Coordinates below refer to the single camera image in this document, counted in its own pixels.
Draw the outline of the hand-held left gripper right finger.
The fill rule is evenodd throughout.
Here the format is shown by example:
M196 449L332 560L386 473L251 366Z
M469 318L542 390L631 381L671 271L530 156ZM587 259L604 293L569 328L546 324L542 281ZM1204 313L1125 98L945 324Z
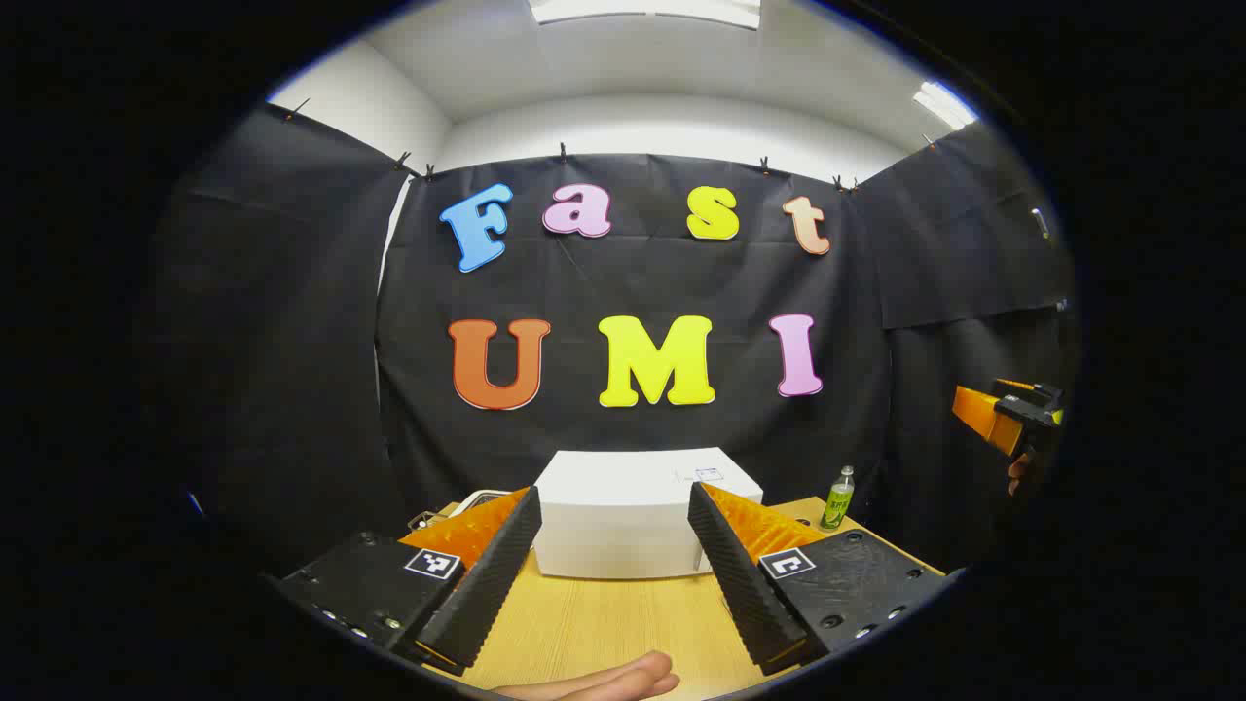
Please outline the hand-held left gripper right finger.
M824 533L708 482L690 489L688 523L766 675L867 646L954 585L872 532Z

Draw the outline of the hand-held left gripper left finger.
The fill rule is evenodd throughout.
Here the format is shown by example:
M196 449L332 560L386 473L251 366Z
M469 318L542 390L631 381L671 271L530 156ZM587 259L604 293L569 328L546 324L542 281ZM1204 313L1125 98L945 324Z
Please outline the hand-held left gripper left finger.
M275 586L369 647L459 676L476 664L541 525L530 486L401 538L360 532Z

